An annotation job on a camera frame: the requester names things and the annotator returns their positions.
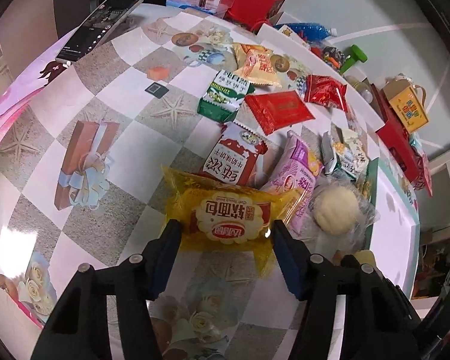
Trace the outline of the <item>yellow soft bread packet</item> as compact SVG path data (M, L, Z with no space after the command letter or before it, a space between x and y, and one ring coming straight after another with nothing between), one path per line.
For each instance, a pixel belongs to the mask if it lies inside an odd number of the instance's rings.
M163 166L169 196L165 220L182 225L183 250L251 252L261 275L272 254L272 226L291 222L305 200L300 189L270 194Z

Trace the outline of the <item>purple swiss roll packet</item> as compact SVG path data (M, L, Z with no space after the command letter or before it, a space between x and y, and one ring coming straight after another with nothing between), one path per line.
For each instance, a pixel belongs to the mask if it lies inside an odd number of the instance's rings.
M316 180L323 165L308 144L292 130L287 132L287 142L279 162L261 191L269 194L281 194L298 189L302 200L297 206L289 226L297 235L302 234L306 211L311 201Z

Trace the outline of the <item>green rimmed white tray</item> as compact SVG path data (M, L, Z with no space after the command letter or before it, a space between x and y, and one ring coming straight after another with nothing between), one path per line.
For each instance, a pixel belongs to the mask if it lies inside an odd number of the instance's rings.
M378 219L366 231L365 247L382 274L411 297L419 258L419 216L381 158L369 163L370 203Z

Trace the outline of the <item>round bun in clear bag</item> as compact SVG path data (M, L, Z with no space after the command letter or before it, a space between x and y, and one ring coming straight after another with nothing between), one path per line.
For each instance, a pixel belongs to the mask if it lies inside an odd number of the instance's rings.
M301 241L310 252L331 258L335 252L353 254L369 244L369 228L379 219L375 206L347 179L318 178Z

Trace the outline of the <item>large red gift box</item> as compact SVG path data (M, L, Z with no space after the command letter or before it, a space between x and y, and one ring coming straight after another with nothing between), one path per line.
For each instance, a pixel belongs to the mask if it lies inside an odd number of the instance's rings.
M405 177L410 183L414 183L419 177L419 165L416 159L416 153L410 146L407 131L402 126L401 121L394 111L390 108L383 91L378 89L374 84L371 84L370 88L378 103L379 114L385 123L383 127L378 129L377 135L385 143Z

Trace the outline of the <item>red white biscuit packet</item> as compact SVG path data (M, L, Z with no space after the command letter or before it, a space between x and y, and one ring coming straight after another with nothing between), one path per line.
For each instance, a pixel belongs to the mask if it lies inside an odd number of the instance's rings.
M246 185L257 159L267 151L266 142L260 136L227 122L199 175L226 184Z

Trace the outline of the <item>flat red snack packet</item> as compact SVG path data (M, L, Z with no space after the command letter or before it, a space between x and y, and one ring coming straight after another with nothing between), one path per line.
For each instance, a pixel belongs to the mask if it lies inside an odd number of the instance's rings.
M314 116L295 91L249 94L244 98L266 136L275 131L313 120Z

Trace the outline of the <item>shiny red snack packet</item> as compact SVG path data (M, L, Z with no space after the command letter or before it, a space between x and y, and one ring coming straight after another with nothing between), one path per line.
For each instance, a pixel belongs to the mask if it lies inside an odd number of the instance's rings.
M348 111L345 99L347 85L330 76L308 75L306 77L305 102L318 104L325 108Z

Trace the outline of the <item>green dumbbell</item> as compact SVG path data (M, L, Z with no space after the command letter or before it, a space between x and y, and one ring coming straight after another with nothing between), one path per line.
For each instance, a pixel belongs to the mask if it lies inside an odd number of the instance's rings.
M345 61L340 66L339 74L344 75L356 63L365 63L368 61L368 56L357 45L352 45L348 49L348 55Z

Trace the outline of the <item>green white biscuit packet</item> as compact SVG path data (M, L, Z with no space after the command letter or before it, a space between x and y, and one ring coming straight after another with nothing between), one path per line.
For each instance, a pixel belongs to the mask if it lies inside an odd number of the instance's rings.
M235 119L245 96L254 91L248 80L220 70L201 96L197 113L215 122L230 122Z

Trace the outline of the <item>orange yellow snack packet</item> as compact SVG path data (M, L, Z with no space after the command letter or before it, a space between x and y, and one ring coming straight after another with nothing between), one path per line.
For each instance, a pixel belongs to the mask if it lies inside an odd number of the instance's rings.
M273 50L260 45L234 42L232 49L237 63L233 72L254 86L280 87L280 79L272 66Z

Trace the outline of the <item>black smartphone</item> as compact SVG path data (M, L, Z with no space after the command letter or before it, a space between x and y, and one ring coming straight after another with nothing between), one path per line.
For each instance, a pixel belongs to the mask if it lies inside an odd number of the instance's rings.
M56 57L59 63L70 65L105 42L113 30L144 0L105 0L79 27Z

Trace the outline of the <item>white cardboard toy box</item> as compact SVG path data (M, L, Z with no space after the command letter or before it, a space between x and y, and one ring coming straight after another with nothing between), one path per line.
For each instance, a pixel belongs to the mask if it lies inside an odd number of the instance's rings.
M311 46L286 24L280 24L278 29L271 27L269 24L263 24L260 27L260 30L258 30L257 35L263 41L281 42L283 39L289 39L290 41L305 47L305 49L311 49Z

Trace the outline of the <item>blue bead bag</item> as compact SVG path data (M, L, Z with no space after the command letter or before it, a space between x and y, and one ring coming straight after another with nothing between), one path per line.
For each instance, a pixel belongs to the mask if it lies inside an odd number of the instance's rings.
M277 30L288 28L302 40L309 42L323 41L327 38L337 36L337 30L335 28L327 28L318 23L276 24L274 28Z

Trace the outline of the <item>red box at back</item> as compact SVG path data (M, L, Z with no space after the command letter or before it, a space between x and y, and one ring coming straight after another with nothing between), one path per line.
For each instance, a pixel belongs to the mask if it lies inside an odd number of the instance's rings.
M235 0L225 18L254 32L262 24L276 24L284 2L285 0Z

